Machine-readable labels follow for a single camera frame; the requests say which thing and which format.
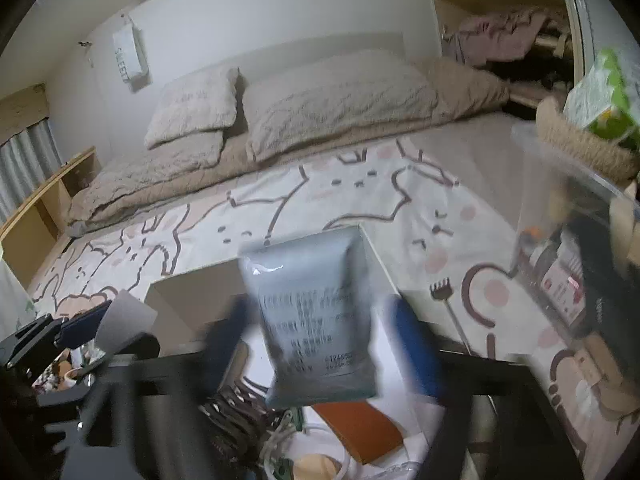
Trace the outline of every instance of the beige pillow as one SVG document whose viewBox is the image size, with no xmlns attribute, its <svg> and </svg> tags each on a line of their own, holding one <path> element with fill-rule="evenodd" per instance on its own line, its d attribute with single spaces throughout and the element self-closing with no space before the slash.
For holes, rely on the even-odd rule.
<svg viewBox="0 0 640 480">
<path fill-rule="evenodd" d="M 236 120 L 236 79 L 238 67 L 207 66 L 167 83 L 146 132 L 146 148 L 231 126 Z"/>
<path fill-rule="evenodd" d="M 485 70 L 456 63 L 448 57 L 430 57 L 415 65 L 449 105 L 452 120 L 497 110 L 509 100 L 506 83 Z"/>
<path fill-rule="evenodd" d="M 242 103 L 247 155 L 257 161 L 352 128 L 397 126 L 438 113 L 437 94 L 425 76 L 386 50 L 287 70 L 250 85 Z"/>
</svg>

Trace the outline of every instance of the curtain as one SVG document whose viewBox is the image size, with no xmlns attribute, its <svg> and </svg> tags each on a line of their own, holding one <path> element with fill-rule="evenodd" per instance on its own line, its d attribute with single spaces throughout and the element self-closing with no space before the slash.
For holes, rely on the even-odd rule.
<svg viewBox="0 0 640 480">
<path fill-rule="evenodd" d="M 49 121 L 41 120 L 0 146 L 0 222 L 62 166 Z"/>
</svg>

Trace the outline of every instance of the bedsheet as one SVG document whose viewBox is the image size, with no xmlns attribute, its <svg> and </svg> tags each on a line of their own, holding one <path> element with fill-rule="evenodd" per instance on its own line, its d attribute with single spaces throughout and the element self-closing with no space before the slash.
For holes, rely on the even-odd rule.
<svg viewBox="0 0 640 480">
<path fill-rule="evenodd" d="M 144 298 L 151 282 L 232 258 L 245 241 L 268 245 L 357 222 L 420 317 L 459 339 L 429 294 L 431 283 L 449 278 L 452 308 L 474 351 L 530 356 L 585 477 L 603 478 L 638 417 L 602 416 L 572 352 L 508 274 L 512 225 L 407 136 L 273 168 L 144 221 L 79 238 L 30 292 L 40 313 L 73 314 L 121 289 Z"/>
</svg>

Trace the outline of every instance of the product package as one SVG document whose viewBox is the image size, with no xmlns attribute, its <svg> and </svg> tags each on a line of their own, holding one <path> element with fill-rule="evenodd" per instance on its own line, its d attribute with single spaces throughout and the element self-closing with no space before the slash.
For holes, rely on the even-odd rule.
<svg viewBox="0 0 640 480">
<path fill-rule="evenodd" d="M 376 395 L 373 294 L 357 226 L 245 251 L 241 272 L 275 369 L 268 405 Z"/>
<path fill-rule="evenodd" d="M 566 100 L 564 114 L 579 128 L 624 148 L 640 148 L 640 66 L 604 48 Z"/>
</svg>

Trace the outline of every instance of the hanging clothes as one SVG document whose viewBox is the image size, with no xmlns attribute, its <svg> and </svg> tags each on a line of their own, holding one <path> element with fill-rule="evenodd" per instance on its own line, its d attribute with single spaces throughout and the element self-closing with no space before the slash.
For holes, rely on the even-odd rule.
<svg viewBox="0 0 640 480">
<path fill-rule="evenodd" d="M 487 61 L 523 59 L 543 28 L 569 31 L 564 17 L 541 7 L 471 16 L 455 34 L 445 36 L 446 54 L 457 62 L 483 66 Z"/>
</svg>

